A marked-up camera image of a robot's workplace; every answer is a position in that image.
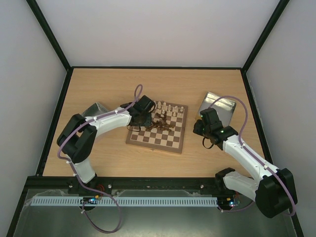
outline white backdrop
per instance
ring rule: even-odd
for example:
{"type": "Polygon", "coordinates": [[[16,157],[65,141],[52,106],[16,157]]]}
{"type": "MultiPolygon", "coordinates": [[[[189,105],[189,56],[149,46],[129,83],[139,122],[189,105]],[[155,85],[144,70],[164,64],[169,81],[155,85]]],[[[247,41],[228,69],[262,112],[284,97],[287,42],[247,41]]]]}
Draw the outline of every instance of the white backdrop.
{"type": "Polygon", "coordinates": [[[71,66],[242,67],[278,0],[38,0],[71,66]]]}
{"type": "Polygon", "coordinates": [[[315,236],[316,2],[292,0],[248,71],[272,159],[294,175],[297,214],[315,236]]]}
{"type": "Polygon", "coordinates": [[[25,0],[0,1],[0,237],[35,175],[65,79],[25,0]]]}

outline wooden table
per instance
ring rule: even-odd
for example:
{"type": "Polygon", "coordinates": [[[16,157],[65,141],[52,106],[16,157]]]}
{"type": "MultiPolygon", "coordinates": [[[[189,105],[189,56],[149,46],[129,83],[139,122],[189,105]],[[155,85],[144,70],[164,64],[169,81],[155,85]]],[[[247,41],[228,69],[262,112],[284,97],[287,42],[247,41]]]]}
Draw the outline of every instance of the wooden table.
{"type": "MultiPolygon", "coordinates": [[[[98,176],[214,177],[227,167],[248,175],[237,161],[218,147],[205,149],[202,137],[193,133],[195,116],[208,91],[236,96],[245,102],[249,120],[243,139],[263,156],[239,70],[74,69],[43,175],[72,175],[69,165],[56,156],[56,139],[72,115],[82,113],[95,102],[111,110],[131,102],[134,89],[140,83],[144,86],[143,94],[152,100],[189,106],[183,152],[179,155],[127,145],[128,130],[121,127],[94,144],[90,159],[98,176]]],[[[239,131],[244,118],[243,107],[237,104],[231,126],[239,131]]]]}

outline white wall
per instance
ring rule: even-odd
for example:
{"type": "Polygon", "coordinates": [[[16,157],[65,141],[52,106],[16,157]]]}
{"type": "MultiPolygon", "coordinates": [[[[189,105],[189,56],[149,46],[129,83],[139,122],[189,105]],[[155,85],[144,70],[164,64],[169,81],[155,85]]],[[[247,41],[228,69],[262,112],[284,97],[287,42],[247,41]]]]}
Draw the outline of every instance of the white wall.
{"type": "Polygon", "coordinates": [[[0,1],[0,237],[35,175],[66,71],[25,0],[0,1]]]}
{"type": "Polygon", "coordinates": [[[38,0],[72,66],[242,67],[278,0],[38,0]]]}
{"type": "Polygon", "coordinates": [[[248,71],[273,161],[294,175],[297,213],[315,236],[316,2],[292,0],[248,71]]]}

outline black metal frame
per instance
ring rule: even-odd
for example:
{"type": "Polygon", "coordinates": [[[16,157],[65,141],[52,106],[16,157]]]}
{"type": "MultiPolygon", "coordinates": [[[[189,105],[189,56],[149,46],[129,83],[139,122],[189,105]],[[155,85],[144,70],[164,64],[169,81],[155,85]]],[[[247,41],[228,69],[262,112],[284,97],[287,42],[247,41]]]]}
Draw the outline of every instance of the black metal frame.
{"type": "MultiPolygon", "coordinates": [[[[270,17],[268,23],[266,24],[266,27],[264,28],[262,34],[260,35],[258,41],[256,42],[254,48],[252,49],[247,61],[245,62],[244,66],[242,68],[219,68],[219,67],[129,67],[129,66],[122,66],[122,67],[86,67],[86,66],[77,66],[77,67],[71,67],[68,63],[57,39],[55,38],[51,28],[49,27],[42,11],[40,10],[36,0],[26,0],[29,4],[32,12],[36,16],[40,26],[42,27],[43,31],[45,32],[48,40],[52,44],[54,50],[56,51],[56,54],[58,55],[59,59],[61,60],[62,64],[64,65],[67,75],[64,81],[64,85],[62,87],[62,91],[56,106],[56,110],[53,116],[53,120],[47,135],[47,139],[45,142],[45,146],[42,152],[42,155],[40,157],[39,166],[37,168],[36,176],[30,176],[28,177],[26,184],[24,186],[23,192],[21,194],[20,200],[18,202],[16,211],[14,213],[7,237],[13,236],[20,212],[22,210],[26,194],[28,189],[67,189],[68,183],[70,177],[42,177],[45,164],[47,161],[47,156],[53,141],[54,133],[56,130],[56,126],[60,117],[60,113],[64,104],[64,100],[67,94],[68,86],[71,80],[71,76],[73,73],[73,70],[75,68],[112,68],[112,69],[199,69],[199,70],[240,70],[243,83],[245,85],[247,97],[250,103],[250,107],[252,110],[253,118],[256,124],[256,128],[258,131],[259,139],[261,142],[261,146],[263,149],[263,153],[265,156],[265,159],[272,163],[272,158],[270,155],[269,147],[264,135],[264,131],[262,128],[262,124],[259,118],[259,114],[256,108],[256,104],[252,95],[252,91],[249,85],[249,81],[247,78],[247,71],[250,68],[251,64],[253,63],[254,59],[256,58],[257,54],[259,53],[261,47],[263,46],[264,42],[268,38],[270,32],[272,31],[274,25],[276,24],[277,20],[283,13],[285,7],[287,6],[289,0],[280,0],[276,9],[274,10],[272,16],[270,17]]],[[[101,177],[101,179],[109,180],[112,183],[113,189],[126,189],[128,187],[133,188],[143,188],[145,183],[146,186],[149,183],[154,183],[155,187],[185,187],[184,189],[190,189],[190,190],[200,190],[202,193],[205,192],[207,189],[204,189],[204,191],[200,188],[201,184],[208,183],[207,185],[211,187],[211,191],[214,193],[213,186],[213,179],[214,178],[107,178],[107,177],[101,177]]],[[[292,217],[293,225],[296,231],[297,236],[302,237],[303,232],[299,223],[299,220],[297,218],[297,215],[294,215],[292,217]]]]}

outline perforated metal strip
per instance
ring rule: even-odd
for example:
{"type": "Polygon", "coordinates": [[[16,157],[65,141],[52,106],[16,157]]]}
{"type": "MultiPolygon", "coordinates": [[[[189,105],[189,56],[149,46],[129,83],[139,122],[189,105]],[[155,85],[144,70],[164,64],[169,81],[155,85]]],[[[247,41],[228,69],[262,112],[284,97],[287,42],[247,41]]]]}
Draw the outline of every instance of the perforated metal strip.
{"type": "MultiPolygon", "coordinates": [[[[117,197],[120,206],[192,206],[217,207],[216,197],[117,197]]],[[[78,206],[83,197],[34,197],[31,206],[78,206]]],[[[90,206],[115,206],[109,197],[92,201],[90,206]]]]}

